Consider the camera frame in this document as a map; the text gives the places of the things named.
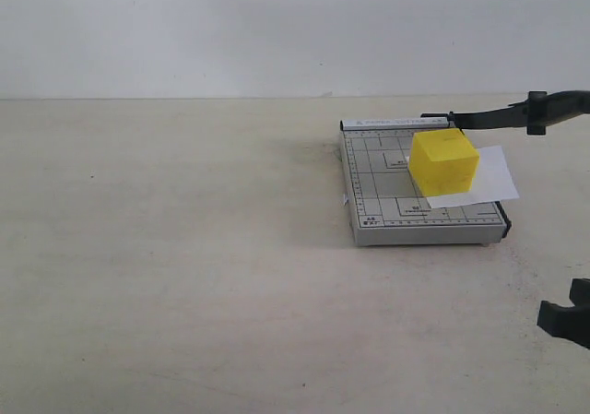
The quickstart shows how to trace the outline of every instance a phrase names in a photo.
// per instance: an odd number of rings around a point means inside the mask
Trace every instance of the yellow foam block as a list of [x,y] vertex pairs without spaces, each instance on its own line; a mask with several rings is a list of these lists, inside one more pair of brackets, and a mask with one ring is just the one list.
[[414,134],[408,167],[426,197],[469,191],[478,164],[478,151],[457,128]]

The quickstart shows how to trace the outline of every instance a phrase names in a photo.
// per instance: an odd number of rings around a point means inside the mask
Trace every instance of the white backdrop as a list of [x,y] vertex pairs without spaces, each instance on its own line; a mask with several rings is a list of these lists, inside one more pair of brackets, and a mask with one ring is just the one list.
[[0,0],[0,97],[590,89],[590,0]]

